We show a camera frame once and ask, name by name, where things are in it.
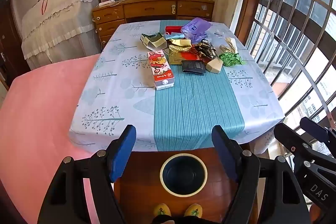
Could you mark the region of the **dark shiny wrapper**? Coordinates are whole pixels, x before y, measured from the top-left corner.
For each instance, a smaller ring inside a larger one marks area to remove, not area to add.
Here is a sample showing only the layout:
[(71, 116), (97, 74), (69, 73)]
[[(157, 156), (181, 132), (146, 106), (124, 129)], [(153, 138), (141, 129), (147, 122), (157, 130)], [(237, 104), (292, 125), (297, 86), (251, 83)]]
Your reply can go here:
[(195, 49), (203, 56), (208, 59), (214, 59), (217, 57), (217, 50), (215, 47), (206, 39), (203, 39), (198, 44), (195, 44)]

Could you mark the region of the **red cartoon carton box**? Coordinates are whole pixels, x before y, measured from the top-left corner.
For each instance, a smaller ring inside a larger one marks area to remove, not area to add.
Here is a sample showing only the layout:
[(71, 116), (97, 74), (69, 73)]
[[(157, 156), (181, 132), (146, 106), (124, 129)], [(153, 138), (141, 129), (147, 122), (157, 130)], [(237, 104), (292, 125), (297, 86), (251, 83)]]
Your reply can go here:
[(163, 50), (147, 53), (150, 69), (152, 71), (154, 86), (157, 90), (174, 86), (174, 75)]

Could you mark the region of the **purple plastic bag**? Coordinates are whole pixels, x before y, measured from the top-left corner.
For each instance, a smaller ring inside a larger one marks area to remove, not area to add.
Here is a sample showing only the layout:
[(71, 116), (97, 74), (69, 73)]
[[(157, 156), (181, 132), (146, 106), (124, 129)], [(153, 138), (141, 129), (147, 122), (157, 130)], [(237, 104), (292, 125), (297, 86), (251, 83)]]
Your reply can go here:
[(210, 22), (201, 18), (194, 18), (181, 28), (181, 32), (186, 39), (191, 40), (192, 44), (196, 44), (207, 37), (206, 31), (210, 27)]

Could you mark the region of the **tree-print tablecloth with teal stripe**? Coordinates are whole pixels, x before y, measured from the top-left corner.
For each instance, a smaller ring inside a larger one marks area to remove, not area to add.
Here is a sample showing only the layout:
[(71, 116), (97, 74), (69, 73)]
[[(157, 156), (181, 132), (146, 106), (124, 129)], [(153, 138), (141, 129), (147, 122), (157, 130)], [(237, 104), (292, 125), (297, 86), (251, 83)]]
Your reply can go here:
[(182, 151), (212, 146), (220, 125), (243, 144), (255, 141), (262, 153), (272, 129), (284, 120), (279, 101), (248, 50), (238, 43), (241, 65), (220, 73), (185, 73), (172, 65), (172, 87), (157, 90), (142, 34), (156, 34), (177, 20), (120, 25), (98, 57), (69, 129), (72, 144), (88, 152), (104, 149), (131, 124), (136, 151)]

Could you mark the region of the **red paper piece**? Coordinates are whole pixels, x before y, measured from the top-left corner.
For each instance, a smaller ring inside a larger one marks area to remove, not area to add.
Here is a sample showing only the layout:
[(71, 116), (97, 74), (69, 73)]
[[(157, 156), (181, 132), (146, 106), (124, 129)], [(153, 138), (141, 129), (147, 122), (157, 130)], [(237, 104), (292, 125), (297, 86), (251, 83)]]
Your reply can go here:
[(181, 33), (182, 26), (166, 26), (165, 33), (172, 34), (172, 33)]

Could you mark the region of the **black wallet-like packet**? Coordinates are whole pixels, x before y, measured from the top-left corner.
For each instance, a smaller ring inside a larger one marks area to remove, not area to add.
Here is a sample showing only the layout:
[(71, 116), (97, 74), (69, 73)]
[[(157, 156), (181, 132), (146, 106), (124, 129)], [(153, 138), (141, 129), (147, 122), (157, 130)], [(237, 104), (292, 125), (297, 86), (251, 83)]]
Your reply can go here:
[(182, 60), (181, 65), (184, 73), (204, 75), (206, 72), (205, 65), (200, 60)]

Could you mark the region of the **white gloves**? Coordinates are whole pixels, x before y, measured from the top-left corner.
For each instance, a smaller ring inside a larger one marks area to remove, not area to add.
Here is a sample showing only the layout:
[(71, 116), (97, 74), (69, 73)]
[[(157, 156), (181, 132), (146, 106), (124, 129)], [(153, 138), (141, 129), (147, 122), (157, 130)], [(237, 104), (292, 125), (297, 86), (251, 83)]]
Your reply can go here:
[(231, 37), (226, 37), (225, 38), (226, 44), (221, 44), (219, 46), (219, 49), (221, 50), (222, 53), (233, 53), (236, 54), (238, 53), (238, 48), (236, 45), (236, 39), (231, 38)]

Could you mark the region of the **light blue face mask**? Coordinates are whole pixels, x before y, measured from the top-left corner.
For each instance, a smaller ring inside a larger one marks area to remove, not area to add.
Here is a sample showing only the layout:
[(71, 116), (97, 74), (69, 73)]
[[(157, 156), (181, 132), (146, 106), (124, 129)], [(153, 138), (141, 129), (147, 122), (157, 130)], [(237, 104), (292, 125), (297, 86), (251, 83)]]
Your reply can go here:
[(185, 35), (183, 33), (179, 33), (179, 32), (172, 32), (171, 34), (165, 33), (163, 36), (166, 40), (171, 40), (171, 39), (177, 40), (177, 39), (184, 39), (185, 38)]

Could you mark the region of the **gold foil wrapper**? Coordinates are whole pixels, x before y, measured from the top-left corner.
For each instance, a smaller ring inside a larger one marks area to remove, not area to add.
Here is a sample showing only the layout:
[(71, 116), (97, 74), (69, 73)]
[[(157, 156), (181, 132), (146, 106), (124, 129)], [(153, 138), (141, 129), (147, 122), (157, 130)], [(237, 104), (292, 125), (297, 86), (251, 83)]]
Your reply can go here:
[(192, 43), (190, 39), (170, 39), (169, 63), (171, 65), (181, 65), (182, 61), (192, 60), (191, 48)]

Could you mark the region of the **green paper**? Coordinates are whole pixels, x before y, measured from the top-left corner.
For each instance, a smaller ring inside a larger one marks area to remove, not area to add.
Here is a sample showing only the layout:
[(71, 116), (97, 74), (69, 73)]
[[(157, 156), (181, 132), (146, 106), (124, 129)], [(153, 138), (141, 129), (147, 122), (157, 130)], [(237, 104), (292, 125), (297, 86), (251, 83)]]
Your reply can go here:
[(244, 60), (238, 53), (225, 52), (219, 55), (225, 67), (233, 67), (235, 65), (244, 65)]

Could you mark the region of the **beige small paper box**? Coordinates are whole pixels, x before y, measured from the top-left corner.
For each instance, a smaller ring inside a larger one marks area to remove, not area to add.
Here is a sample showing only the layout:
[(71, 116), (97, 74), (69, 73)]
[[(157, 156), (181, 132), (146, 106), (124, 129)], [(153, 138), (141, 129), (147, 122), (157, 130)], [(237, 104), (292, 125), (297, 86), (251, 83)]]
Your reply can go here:
[(216, 57), (206, 64), (206, 69), (211, 73), (219, 74), (223, 66), (223, 61)]

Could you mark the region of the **wooden desk with drawers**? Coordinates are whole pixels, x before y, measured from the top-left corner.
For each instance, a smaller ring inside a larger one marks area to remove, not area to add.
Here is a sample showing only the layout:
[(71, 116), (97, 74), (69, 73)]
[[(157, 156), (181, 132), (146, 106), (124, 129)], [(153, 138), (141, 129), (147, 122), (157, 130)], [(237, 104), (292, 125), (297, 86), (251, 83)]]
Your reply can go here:
[(121, 24), (196, 17), (210, 21), (214, 4), (212, 0), (120, 0), (94, 8), (92, 15), (104, 48)]

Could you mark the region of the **yellow knitted slipper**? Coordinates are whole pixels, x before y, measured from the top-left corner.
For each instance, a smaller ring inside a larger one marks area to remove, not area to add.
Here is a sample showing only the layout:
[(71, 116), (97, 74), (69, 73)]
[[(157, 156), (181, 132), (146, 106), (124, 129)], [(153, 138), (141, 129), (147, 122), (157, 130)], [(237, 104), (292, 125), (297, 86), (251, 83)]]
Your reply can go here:
[(193, 216), (193, 217), (198, 217), (201, 218), (203, 214), (203, 208), (201, 205), (197, 204), (197, 203), (193, 203), (192, 205), (190, 205), (187, 210), (185, 211), (184, 216), (185, 217), (189, 217), (189, 216)]
[(154, 216), (167, 215), (171, 217), (171, 211), (165, 203), (160, 203), (154, 208)]

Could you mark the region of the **green carton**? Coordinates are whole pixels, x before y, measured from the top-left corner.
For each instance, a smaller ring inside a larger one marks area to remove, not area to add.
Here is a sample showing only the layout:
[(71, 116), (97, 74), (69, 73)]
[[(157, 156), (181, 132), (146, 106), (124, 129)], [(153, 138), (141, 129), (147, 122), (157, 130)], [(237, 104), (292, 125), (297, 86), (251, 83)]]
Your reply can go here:
[(167, 41), (160, 33), (152, 35), (141, 34), (140, 40), (151, 51), (160, 51), (167, 48)]

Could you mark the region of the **lace-covered cabinet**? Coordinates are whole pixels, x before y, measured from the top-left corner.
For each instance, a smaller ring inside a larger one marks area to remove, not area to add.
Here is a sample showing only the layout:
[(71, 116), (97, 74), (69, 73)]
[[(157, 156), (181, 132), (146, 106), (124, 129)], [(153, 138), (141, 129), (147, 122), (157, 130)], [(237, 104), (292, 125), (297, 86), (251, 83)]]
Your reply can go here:
[(31, 70), (101, 52), (92, 10), (99, 0), (40, 0), (22, 19), (22, 52)]

